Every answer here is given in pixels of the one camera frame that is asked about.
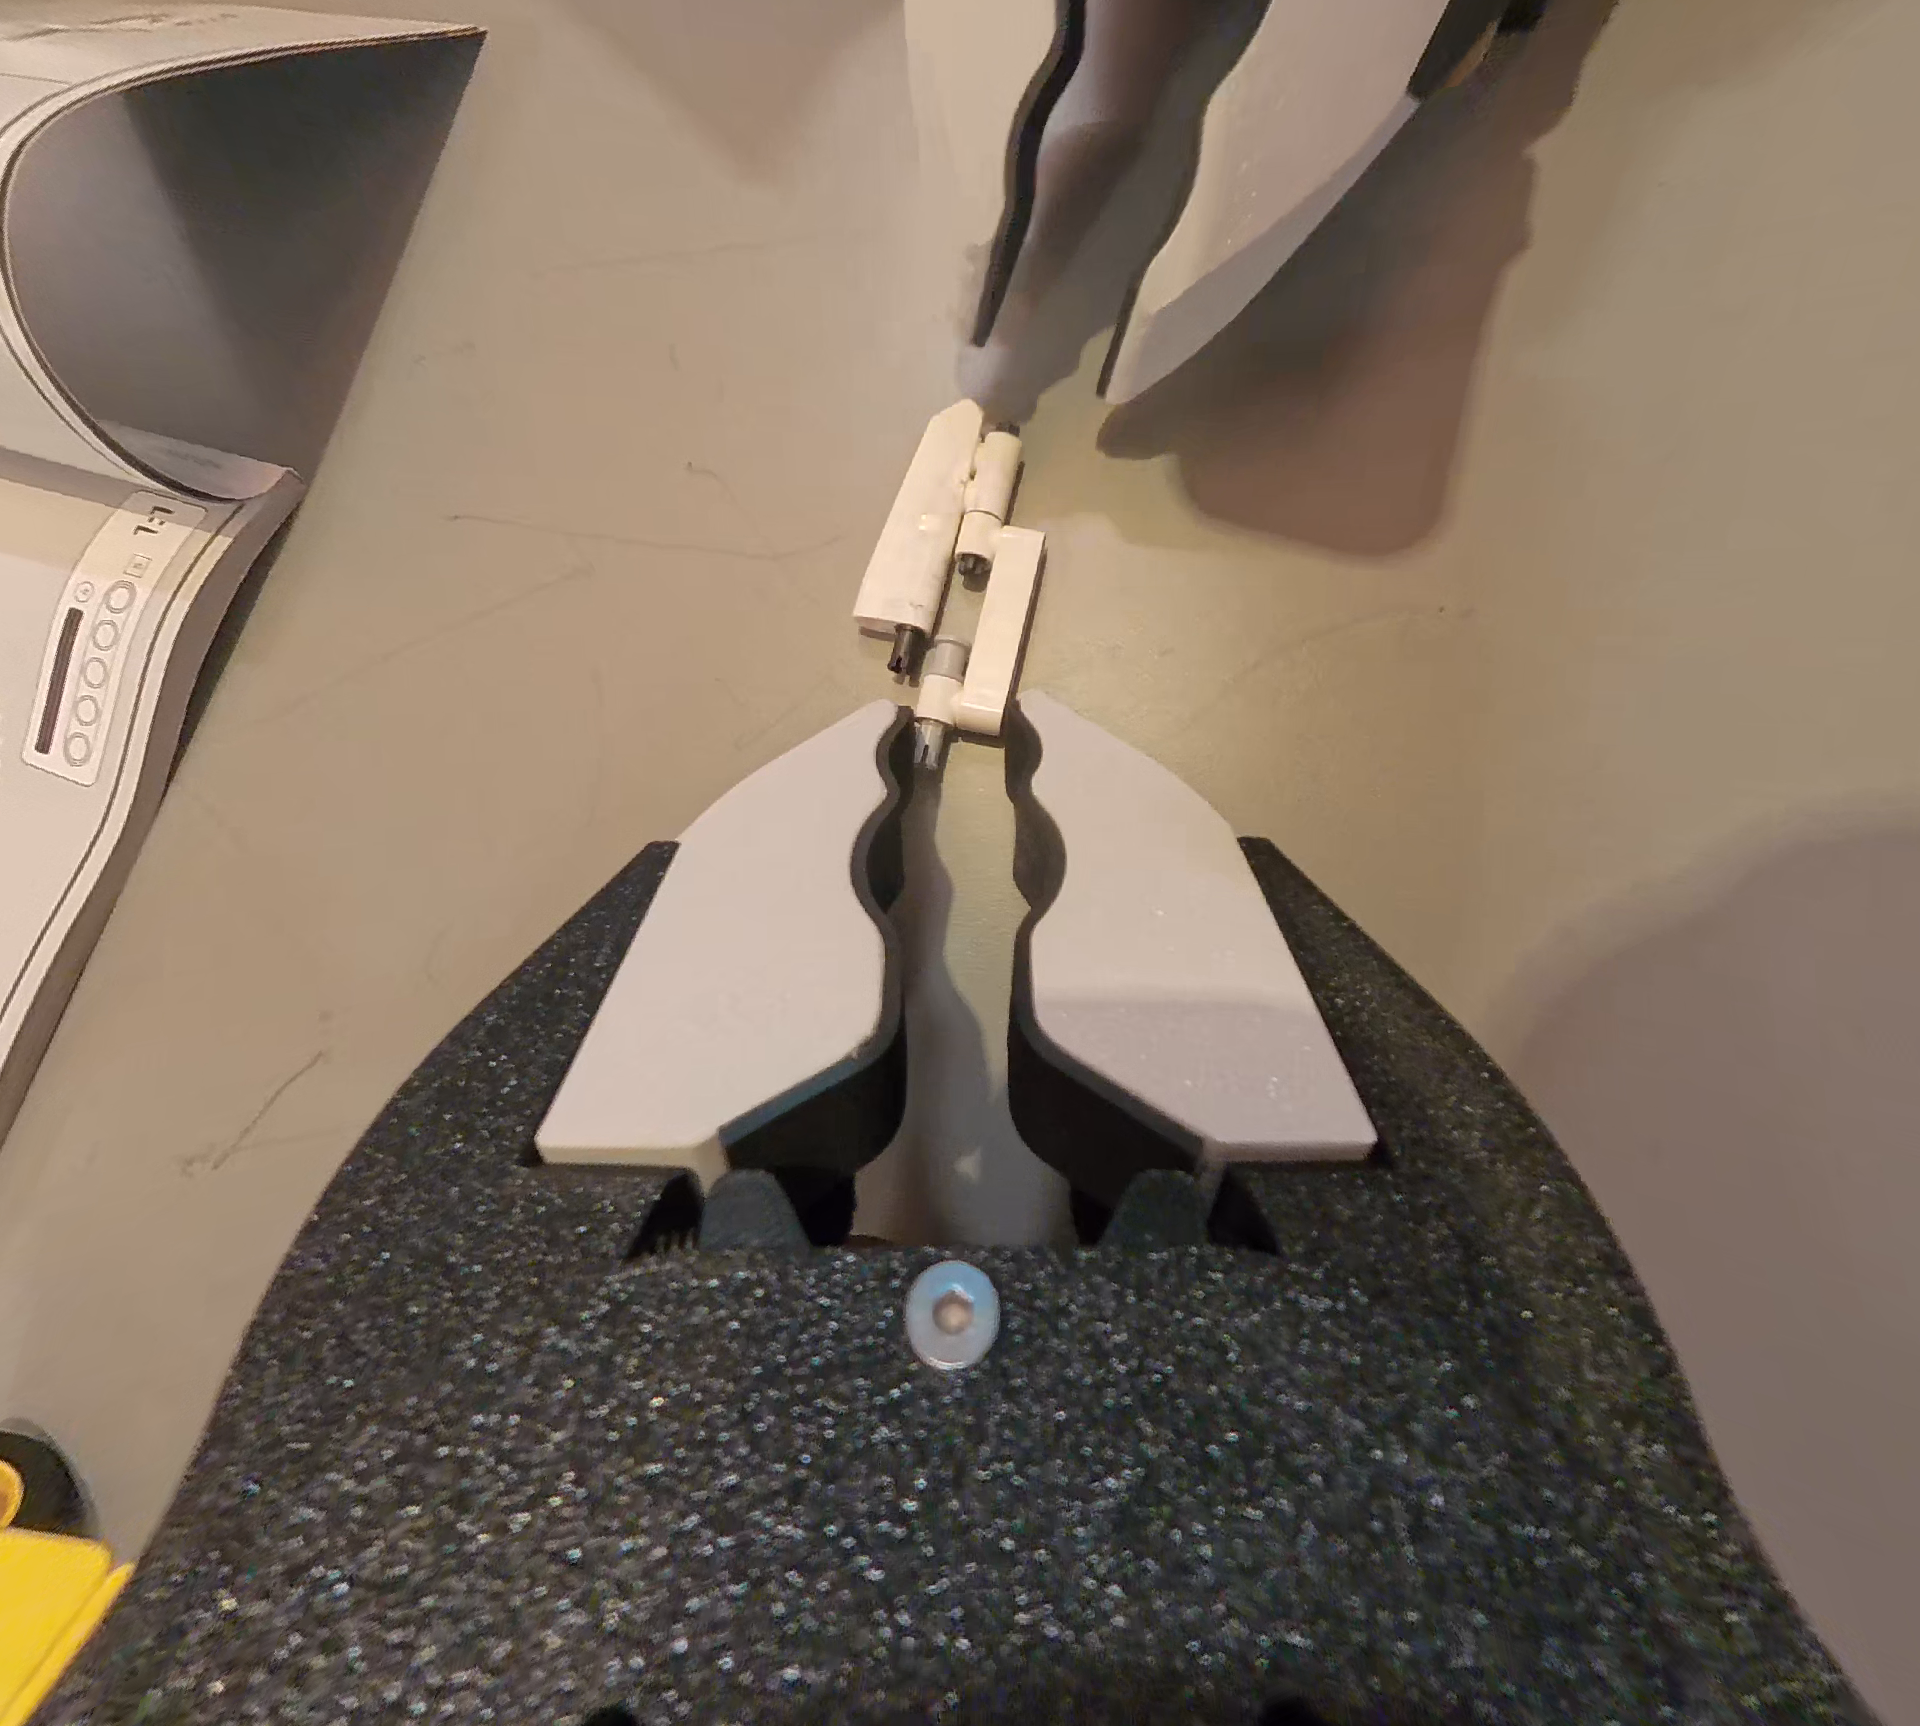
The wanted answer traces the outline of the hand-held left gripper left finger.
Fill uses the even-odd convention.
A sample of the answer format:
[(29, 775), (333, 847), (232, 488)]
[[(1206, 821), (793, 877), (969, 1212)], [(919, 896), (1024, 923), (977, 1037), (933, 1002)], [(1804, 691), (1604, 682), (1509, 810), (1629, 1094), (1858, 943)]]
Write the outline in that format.
[(905, 725), (867, 701), (683, 827), (539, 1119), (539, 1161), (856, 1175), (888, 1150)]

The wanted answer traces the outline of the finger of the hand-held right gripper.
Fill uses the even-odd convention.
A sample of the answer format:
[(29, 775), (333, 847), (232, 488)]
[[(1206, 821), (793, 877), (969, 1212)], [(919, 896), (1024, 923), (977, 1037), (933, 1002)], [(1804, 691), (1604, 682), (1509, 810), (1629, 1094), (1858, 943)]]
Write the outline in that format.
[(1027, 419), (1118, 328), (1259, 3), (912, 0), (915, 113), (957, 241), (957, 384), (990, 419)]
[(1102, 398), (1193, 358), (1304, 245), (1416, 110), (1451, 0), (1268, 0), (1212, 90), (1191, 182), (1116, 328)]

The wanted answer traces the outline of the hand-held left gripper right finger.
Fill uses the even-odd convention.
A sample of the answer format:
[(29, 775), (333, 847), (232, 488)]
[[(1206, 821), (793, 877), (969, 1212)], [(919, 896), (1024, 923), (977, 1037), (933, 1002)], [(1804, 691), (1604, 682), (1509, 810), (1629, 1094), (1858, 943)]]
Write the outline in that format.
[(1065, 1181), (1366, 1159), (1375, 1124), (1228, 819), (1041, 690), (1006, 762), (1024, 1146)]

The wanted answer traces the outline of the white toy brick model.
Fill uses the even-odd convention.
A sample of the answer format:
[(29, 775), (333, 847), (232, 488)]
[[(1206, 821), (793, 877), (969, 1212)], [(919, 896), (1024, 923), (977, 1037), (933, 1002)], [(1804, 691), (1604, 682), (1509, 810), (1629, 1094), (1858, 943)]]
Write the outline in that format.
[(960, 398), (927, 417), (876, 537), (851, 618), (913, 690), (912, 758), (999, 739), (1043, 582), (1043, 532), (1014, 522), (1024, 446)]

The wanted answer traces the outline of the black toy tyre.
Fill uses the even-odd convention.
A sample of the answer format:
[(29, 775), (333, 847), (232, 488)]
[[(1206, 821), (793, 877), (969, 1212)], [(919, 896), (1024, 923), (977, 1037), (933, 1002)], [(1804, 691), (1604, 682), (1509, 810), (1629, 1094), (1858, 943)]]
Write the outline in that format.
[(83, 1479), (48, 1433), (25, 1421), (5, 1421), (2, 1464), (18, 1482), (11, 1523), (64, 1538), (94, 1540), (98, 1535), (98, 1520)]

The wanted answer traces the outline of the grey instruction booklet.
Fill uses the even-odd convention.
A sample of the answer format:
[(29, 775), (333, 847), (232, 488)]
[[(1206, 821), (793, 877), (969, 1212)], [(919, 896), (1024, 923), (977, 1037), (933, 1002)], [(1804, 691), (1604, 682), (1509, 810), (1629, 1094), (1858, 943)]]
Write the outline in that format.
[(4, 15), (4, 1134), (313, 484), (484, 38)]

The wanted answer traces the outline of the yellow toy brick part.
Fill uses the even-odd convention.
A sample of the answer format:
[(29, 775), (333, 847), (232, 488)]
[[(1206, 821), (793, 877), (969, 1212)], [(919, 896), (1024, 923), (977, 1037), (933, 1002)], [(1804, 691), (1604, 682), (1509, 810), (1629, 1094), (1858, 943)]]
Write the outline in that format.
[(94, 1540), (4, 1527), (2, 1723), (32, 1719), (129, 1577)]

